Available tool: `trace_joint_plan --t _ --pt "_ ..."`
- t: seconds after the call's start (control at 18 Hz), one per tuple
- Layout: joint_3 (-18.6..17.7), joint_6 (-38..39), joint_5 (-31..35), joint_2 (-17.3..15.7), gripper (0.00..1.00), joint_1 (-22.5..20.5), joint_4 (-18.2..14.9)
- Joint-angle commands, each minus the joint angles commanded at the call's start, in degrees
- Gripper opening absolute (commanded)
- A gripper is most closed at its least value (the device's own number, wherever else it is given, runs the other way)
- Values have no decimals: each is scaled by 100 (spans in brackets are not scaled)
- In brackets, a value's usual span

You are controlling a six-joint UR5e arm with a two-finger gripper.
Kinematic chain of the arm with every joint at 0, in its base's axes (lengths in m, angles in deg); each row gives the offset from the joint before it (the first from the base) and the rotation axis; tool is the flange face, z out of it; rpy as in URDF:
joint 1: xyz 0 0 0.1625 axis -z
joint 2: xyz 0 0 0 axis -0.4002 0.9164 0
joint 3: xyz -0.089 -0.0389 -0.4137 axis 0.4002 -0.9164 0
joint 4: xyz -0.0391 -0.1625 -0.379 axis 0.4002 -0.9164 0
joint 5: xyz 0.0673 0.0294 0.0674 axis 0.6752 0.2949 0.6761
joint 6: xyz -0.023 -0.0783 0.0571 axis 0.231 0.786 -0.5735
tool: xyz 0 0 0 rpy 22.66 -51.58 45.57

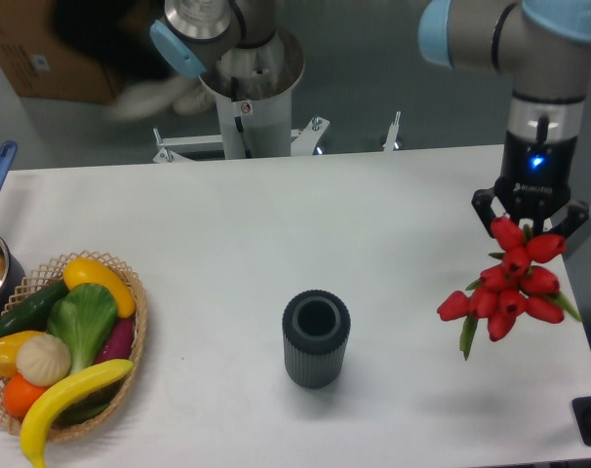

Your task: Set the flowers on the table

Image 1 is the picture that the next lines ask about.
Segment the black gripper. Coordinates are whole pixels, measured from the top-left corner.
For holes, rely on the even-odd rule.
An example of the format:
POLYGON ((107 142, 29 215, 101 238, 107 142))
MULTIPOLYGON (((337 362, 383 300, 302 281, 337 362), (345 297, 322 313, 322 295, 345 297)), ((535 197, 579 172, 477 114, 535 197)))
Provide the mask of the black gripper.
POLYGON ((547 218, 564 210, 564 217, 544 231, 564 238, 588 220, 589 205, 571 199, 569 187, 576 144, 575 137, 540 142, 506 134, 501 171, 494 188, 478 189, 472 196, 472 207, 491 238, 493 221, 507 214, 514 222, 527 219, 534 231, 541 231, 547 218), (506 213, 495 213, 495 198, 506 213))

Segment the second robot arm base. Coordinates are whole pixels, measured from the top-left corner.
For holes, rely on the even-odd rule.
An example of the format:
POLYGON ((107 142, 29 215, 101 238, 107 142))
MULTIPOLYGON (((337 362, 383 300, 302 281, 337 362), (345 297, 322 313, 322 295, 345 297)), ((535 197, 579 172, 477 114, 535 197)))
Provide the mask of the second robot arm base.
POLYGON ((199 78, 234 101, 274 98, 304 70, 296 37, 280 26, 275 1, 167 1, 150 27, 159 54, 178 74, 199 78))

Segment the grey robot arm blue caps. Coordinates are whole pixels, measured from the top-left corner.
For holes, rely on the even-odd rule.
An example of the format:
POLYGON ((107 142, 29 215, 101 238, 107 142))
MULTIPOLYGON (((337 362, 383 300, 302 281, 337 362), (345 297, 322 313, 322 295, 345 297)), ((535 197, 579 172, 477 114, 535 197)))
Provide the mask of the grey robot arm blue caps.
POLYGON ((431 63, 513 79, 500 175, 472 198, 485 229, 497 200, 534 233, 564 210, 551 231, 570 237, 589 217, 569 177, 591 74, 591 1, 431 1, 417 40, 431 63))

